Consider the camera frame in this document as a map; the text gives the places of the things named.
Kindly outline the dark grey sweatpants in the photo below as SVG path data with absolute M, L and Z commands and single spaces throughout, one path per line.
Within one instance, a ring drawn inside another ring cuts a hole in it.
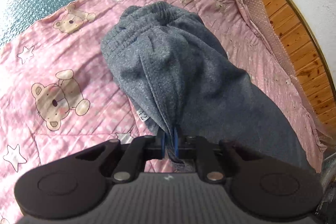
M 163 130 L 170 160 L 189 168 L 178 135 L 231 141 L 312 171 L 306 153 L 278 106 L 235 67 L 201 18 L 157 2 L 130 6 L 101 41 L 115 83 Z

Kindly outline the pink bear print quilt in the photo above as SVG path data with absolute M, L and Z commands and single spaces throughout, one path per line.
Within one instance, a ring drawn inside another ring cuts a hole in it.
M 197 13 L 235 66 L 284 113 L 309 164 L 325 146 L 284 69 L 288 56 L 262 29 L 249 0 L 76 0 L 1 48 L 1 223 L 22 216 L 14 186 L 25 172 L 108 139 L 129 143 L 149 130 L 113 81 L 100 43 L 132 5 L 165 1 Z

